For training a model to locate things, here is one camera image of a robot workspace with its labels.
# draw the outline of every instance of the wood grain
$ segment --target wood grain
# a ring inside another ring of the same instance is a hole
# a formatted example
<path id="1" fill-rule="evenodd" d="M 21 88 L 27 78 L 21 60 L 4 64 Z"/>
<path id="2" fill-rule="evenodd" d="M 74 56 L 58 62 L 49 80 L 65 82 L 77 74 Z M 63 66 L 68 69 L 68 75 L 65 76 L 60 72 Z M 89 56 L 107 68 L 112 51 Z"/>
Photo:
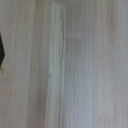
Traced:
<path id="1" fill-rule="evenodd" d="M 0 128 L 127 128 L 127 12 L 127 0 L 0 0 Z"/>

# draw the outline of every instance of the dark object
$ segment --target dark object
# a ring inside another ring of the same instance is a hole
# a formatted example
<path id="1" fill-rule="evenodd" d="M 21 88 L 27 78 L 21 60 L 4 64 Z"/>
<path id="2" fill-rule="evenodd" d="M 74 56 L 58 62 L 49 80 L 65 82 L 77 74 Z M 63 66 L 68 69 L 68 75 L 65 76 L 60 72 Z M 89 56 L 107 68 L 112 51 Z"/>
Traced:
<path id="1" fill-rule="evenodd" d="M 5 57 L 5 52 L 4 52 L 3 42 L 2 42 L 1 33 L 0 33 L 0 67 L 4 57 Z"/>

